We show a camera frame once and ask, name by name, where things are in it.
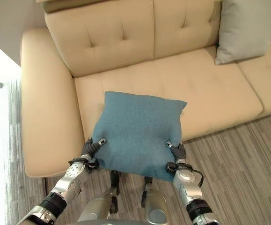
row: sofa cushion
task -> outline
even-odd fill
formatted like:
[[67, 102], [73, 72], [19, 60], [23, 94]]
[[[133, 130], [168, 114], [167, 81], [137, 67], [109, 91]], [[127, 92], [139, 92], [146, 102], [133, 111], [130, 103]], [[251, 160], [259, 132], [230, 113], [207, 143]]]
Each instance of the sofa cushion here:
[[188, 102], [182, 140], [255, 118], [262, 106], [235, 63], [216, 66], [214, 46], [75, 78], [86, 137], [104, 107], [104, 93], [119, 91]]
[[271, 0], [224, 0], [216, 64], [265, 55], [271, 40]]
[[45, 20], [74, 77], [153, 59], [152, 0], [104, 1], [45, 14]]
[[185, 106], [179, 100], [105, 92], [105, 108], [93, 133], [93, 142], [107, 140], [95, 154], [100, 165], [172, 181], [165, 165], [175, 159], [165, 143], [180, 143], [180, 114]]
[[218, 41], [221, 0], [153, 0], [154, 59]]
[[239, 61], [238, 66], [259, 96], [264, 111], [260, 116], [271, 113], [271, 45], [268, 53], [260, 58]]

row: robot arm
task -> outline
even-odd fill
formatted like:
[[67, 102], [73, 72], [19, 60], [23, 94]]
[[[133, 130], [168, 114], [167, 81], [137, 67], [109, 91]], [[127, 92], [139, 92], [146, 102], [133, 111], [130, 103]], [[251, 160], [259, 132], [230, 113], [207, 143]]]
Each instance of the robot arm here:
[[[187, 213], [193, 225], [221, 225], [210, 206], [204, 200], [201, 186], [203, 184], [203, 175], [200, 171], [193, 170], [190, 164], [186, 163], [186, 152], [182, 144], [178, 147], [173, 146], [170, 141], [166, 142], [170, 148], [176, 163], [169, 162], [167, 171], [175, 174], [173, 183], [179, 196], [187, 210]], [[202, 175], [199, 184], [195, 182], [194, 172]]]
[[106, 139], [93, 143], [93, 140], [89, 138], [83, 147], [80, 158], [74, 158], [69, 161], [70, 167], [67, 169], [64, 177], [56, 183], [44, 200], [39, 205], [33, 207], [17, 225], [55, 224], [56, 219], [66, 206], [79, 195], [81, 186], [87, 181], [89, 173], [99, 167], [97, 159], [93, 158], [93, 156], [105, 143]]

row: sofa armrest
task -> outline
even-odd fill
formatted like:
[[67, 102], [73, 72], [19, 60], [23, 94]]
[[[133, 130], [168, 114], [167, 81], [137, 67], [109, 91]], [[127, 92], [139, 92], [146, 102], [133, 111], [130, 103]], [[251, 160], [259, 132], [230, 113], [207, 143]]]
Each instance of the sofa armrest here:
[[30, 177], [63, 173], [84, 144], [74, 80], [48, 29], [22, 37], [22, 149]]

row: leather sofa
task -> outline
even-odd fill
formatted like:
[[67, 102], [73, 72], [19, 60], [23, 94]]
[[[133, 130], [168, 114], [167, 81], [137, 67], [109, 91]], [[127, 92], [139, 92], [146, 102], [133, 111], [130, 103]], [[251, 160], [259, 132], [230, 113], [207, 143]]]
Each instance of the leather sofa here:
[[59, 175], [79, 156], [105, 91], [188, 102], [182, 141], [271, 114], [271, 45], [263, 57], [214, 64], [220, 0], [96, 1], [66, 1], [45, 13], [48, 29], [23, 34], [28, 176]]

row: black cable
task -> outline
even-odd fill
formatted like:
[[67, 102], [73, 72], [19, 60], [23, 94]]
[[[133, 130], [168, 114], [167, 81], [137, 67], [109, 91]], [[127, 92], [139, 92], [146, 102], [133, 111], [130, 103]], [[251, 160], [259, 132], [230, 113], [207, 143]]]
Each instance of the black cable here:
[[202, 187], [202, 184], [204, 182], [204, 175], [199, 170], [192, 170], [193, 172], [199, 173], [201, 175], [201, 180], [198, 184], [199, 187]]

